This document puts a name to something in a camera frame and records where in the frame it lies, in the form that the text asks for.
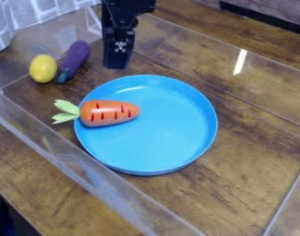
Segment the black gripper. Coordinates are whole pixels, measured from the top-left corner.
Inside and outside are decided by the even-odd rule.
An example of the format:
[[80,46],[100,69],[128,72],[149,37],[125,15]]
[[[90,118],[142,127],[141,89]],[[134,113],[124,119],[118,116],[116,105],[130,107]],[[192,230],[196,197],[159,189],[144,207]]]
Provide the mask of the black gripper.
[[153,12],[156,0],[102,0],[104,66],[129,67],[137,17]]

